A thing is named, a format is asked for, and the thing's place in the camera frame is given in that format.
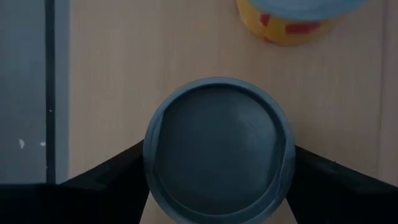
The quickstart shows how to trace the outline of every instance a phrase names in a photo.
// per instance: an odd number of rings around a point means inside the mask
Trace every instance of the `gray surface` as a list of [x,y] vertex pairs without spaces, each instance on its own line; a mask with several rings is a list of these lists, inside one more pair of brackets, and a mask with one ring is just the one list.
[[0,0],[0,28],[0,184],[45,182],[44,1]]
[[55,165],[56,181],[68,179],[69,0],[55,1]]
[[231,78],[189,83],[149,123],[144,165],[160,207],[179,223],[260,223],[282,203],[294,140],[277,103]]

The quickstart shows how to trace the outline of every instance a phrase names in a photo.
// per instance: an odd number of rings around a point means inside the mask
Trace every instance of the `white speck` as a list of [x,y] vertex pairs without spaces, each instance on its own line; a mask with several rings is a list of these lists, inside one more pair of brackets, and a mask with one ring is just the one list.
[[20,139],[20,140],[19,140],[19,147],[20,147],[20,149],[23,149],[24,146],[25,146],[24,140]]

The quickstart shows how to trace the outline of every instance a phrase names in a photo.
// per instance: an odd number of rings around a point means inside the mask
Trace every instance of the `yellow container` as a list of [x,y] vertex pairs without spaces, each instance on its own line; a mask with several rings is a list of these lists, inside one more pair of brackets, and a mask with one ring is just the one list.
[[249,0],[236,0],[246,27],[265,41],[282,46],[300,45],[315,40],[328,32],[337,19],[300,22],[273,16],[256,9]]

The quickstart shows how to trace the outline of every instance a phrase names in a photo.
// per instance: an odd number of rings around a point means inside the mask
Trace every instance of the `gray plastic lid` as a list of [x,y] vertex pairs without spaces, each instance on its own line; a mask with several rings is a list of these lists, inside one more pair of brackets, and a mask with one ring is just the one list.
[[356,9],[366,0],[248,0],[263,12],[296,21],[322,21]]
[[155,112],[144,166],[154,198],[179,223],[259,223],[290,187],[294,140],[261,89],[207,78],[181,87]]

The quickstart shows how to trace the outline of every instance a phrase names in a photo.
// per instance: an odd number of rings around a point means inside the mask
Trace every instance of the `round lid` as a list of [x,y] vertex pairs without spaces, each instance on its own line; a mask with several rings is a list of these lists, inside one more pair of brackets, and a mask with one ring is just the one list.
[[176,221],[257,222],[289,189],[294,142],[266,93],[240,80],[209,78],[160,106],[144,161],[154,198]]
[[351,11],[366,0],[248,0],[260,11],[299,21],[322,21]]

